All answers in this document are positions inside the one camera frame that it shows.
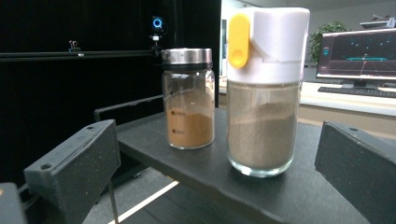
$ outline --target spice bottle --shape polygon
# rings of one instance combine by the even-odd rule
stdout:
[[[169,145],[180,149],[209,145],[215,137],[212,50],[167,49],[162,57]]]
[[[293,159],[309,10],[244,8],[228,24],[228,158],[267,177]]]

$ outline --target black keyboard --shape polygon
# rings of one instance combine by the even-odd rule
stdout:
[[[380,91],[373,89],[353,89],[353,88],[336,88],[336,87],[320,87],[318,91],[329,92],[329,93],[362,95],[362,96],[396,98],[396,91]]]

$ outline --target yellow button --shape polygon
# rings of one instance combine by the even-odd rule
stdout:
[[[228,61],[234,68],[242,68],[248,61],[250,22],[239,13],[230,19],[228,33]]]

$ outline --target silver lid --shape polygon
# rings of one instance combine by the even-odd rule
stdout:
[[[212,63],[212,49],[165,49],[163,64]]]

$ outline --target white line on floor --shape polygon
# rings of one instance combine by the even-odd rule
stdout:
[[[156,198],[158,198],[161,195],[165,194],[166,191],[168,191],[172,187],[176,186],[177,184],[178,184],[178,182],[174,181],[174,182],[170,183],[168,186],[166,186],[165,188],[158,190],[156,193],[154,193],[153,195],[149,196],[145,201],[137,204],[135,207],[131,208],[130,210],[126,211],[124,214],[120,215],[119,216],[119,222],[122,222],[124,219],[126,219],[129,216],[131,216],[133,213],[139,211],[141,208],[143,208],[144,206],[148,205],[149,203],[154,201]],[[115,224],[115,221],[112,220],[108,224]]]

